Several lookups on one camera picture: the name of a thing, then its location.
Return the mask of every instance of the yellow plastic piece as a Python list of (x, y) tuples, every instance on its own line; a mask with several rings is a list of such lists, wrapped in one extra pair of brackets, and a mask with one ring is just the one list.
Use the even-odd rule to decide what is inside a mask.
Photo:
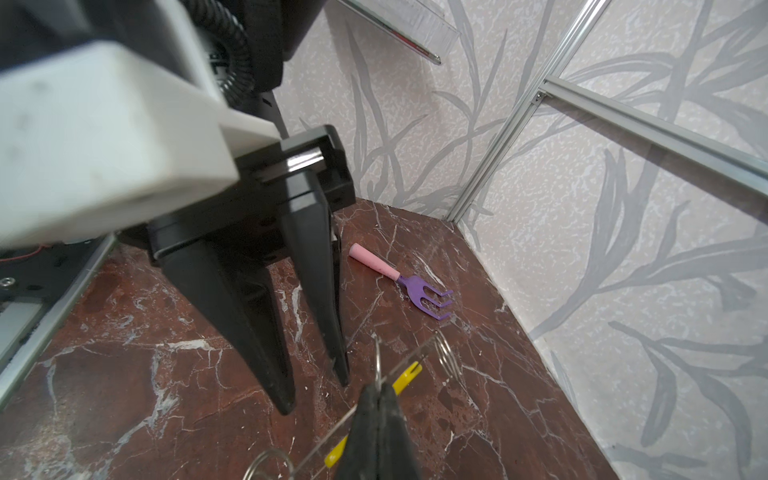
[[(414, 378), (423, 370), (423, 367), (421, 363), (414, 362), (411, 364), (410, 367), (408, 367), (405, 372), (401, 373), (399, 377), (397, 377), (397, 380), (392, 384), (392, 388), (395, 390), (396, 395), (400, 395), (400, 392), (402, 392), (408, 384), (413, 381)], [(346, 447), (346, 439), (348, 436), (345, 436), (343, 439), (341, 439), (341, 442), (333, 449), (331, 450), (331, 453), (329, 453), (326, 456), (326, 467), (331, 468), (333, 467), (336, 462), (339, 461), (339, 458), (341, 458), (341, 454), (344, 453), (344, 447)]]

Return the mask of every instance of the wall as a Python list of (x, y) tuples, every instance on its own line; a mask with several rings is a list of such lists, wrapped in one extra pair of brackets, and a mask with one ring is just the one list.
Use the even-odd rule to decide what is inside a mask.
[[(563, 77), (758, 157), (768, 2), (613, 0)], [(461, 222), (626, 479), (768, 478), (765, 197), (545, 101)]]
[(432, 65), (331, 0), (275, 95), (290, 133), (332, 124), (357, 194), (444, 216), (583, 0), (442, 0), (461, 33)]

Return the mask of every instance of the cable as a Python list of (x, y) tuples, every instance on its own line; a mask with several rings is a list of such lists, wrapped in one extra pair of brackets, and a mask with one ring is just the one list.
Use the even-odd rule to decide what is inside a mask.
[(227, 79), (219, 85), (227, 104), (239, 105), (255, 85), (245, 29), (227, 7), (217, 0), (181, 0), (192, 23), (224, 45), (230, 57)]
[(43, 251), (43, 249), (44, 249), (44, 248), (46, 248), (47, 246), (48, 246), (48, 245), (41, 245), (41, 246), (39, 246), (39, 247), (38, 247), (38, 249), (37, 249), (37, 250), (35, 250), (34, 252), (31, 252), (31, 253), (25, 253), (24, 255), (19, 255), (19, 256), (17, 256), (17, 257), (11, 257), (11, 258), (0, 258), (0, 263), (3, 263), (3, 262), (12, 262), (12, 261), (14, 261), (14, 260), (21, 260), (21, 259), (24, 259), (24, 258), (33, 257), (34, 255), (37, 255), (38, 253), (40, 253), (41, 251)]

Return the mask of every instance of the metal frame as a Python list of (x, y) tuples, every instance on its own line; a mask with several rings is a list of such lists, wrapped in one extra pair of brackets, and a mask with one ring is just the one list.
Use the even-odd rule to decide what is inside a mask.
[(99, 267), (106, 260), (115, 244), (115, 237), (111, 233), (101, 241), (69, 289), (43, 315), (26, 343), (16, 351), (8, 365), (0, 372), (0, 410), (5, 407), (13, 392), (27, 378), (27, 374), (35, 365), (35, 361), (51, 342), (53, 335), (58, 331), (74, 305), (80, 300), (85, 288), (96, 276)]
[(760, 194), (768, 195), (768, 162), (766, 161), (553, 75), (546, 77), (539, 90), (703, 165)]
[(556, 77), (563, 72), (563, 69), (565, 69), (571, 57), (581, 46), (581, 43), (587, 37), (594, 24), (597, 23), (610, 1), (587, 0), (584, 7), (581, 8), (576, 19), (563, 34), (560, 44), (537, 72), (536, 76), (532, 78), (528, 88), (525, 89), (525, 92), (512, 109), (512, 114), (491, 141), (488, 150), (485, 151), (485, 155), (480, 160), (477, 170), (475, 170), (453, 208), (445, 217), (447, 221), (456, 223), (464, 216), (464, 213), (472, 204), (480, 189), (491, 178), (498, 164), (504, 159), (507, 150), (517, 140), (528, 120), (533, 116), (533, 112), (541, 101), (539, 90), (545, 78), (552, 75)]

